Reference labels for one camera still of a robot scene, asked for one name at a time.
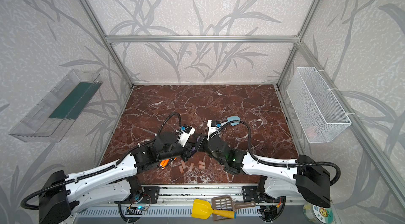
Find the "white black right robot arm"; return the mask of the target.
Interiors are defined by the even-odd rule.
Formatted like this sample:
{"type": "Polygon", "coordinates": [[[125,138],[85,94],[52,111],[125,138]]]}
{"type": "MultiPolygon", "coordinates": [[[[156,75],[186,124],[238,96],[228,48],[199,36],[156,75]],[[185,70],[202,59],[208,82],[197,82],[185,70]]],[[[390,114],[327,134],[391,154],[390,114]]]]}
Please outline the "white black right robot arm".
{"type": "Polygon", "coordinates": [[[197,135],[196,151],[206,152],[232,175],[261,176],[259,193],[270,198],[302,196],[307,202],[324,208],[331,205],[330,173],[309,156],[280,160],[262,156],[252,157],[247,151],[231,148],[218,135],[210,140],[197,135]]]}

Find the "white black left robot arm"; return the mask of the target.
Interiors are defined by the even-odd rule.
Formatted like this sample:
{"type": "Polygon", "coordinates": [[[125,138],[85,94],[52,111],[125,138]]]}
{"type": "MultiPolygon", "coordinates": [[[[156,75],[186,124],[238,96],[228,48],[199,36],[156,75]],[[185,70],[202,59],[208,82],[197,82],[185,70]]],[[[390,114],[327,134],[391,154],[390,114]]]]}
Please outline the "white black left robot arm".
{"type": "Polygon", "coordinates": [[[177,157],[187,161],[197,151],[200,137],[191,133],[163,132],[125,153],[119,160],[79,173],[57,171],[39,192],[39,222],[59,224],[73,213],[111,201],[141,195],[136,176],[161,168],[177,157]]]}

